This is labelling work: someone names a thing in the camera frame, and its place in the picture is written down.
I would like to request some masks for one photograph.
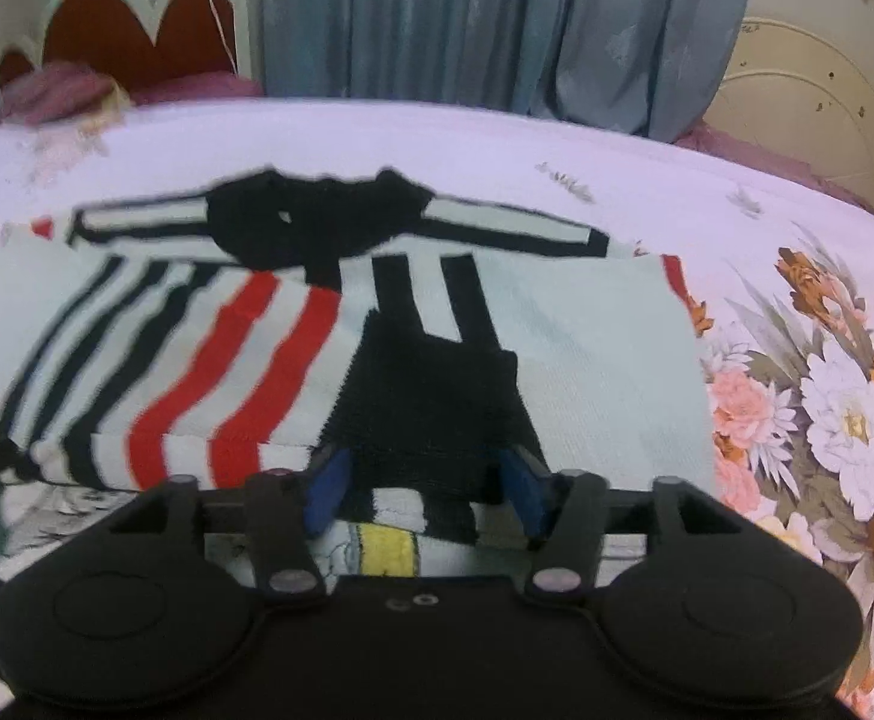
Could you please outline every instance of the red headboard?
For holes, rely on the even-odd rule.
[[[234,6],[230,0],[213,2],[229,50],[237,56]],[[80,62],[131,93],[181,76],[232,71],[208,0],[170,0],[155,44],[125,0],[62,0],[42,49],[44,64]],[[0,86],[33,69],[23,50],[10,47],[0,59]]]

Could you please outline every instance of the pink flower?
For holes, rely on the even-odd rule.
[[[714,427],[735,446],[750,449],[774,435],[774,399],[742,370],[722,370],[707,387]]]
[[[761,491],[750,469],[723,457],[714,457],[720,502],[738,514],[750,514],[761,504]]]

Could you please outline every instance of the white cable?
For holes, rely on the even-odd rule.
[[[234,59],[234,54],[231,52],[231,47],[227,43],[227,36],[224,34],[224,25],[221,23],[220,14],[217,12],[217,6],[213,0],[208,0],[210,3],[210,12],[213,14],[213,20],[217,23],[217,34],[220,35],[220,42],[224,44],[224,51],[227,52],[227,59],[231,60],[231,67],[234,68],[234,76],[239,76],[237,73],[237,60]]]

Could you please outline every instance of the yellow patch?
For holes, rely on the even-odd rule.
[[[383,525],[357,526],[360,538],[360,573],[369,577],[414,577],[419,562],[417,537]]]

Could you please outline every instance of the blue curtain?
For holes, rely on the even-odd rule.
[[[747,0],[263,0],[276,97],[425,100],[672,140]]]

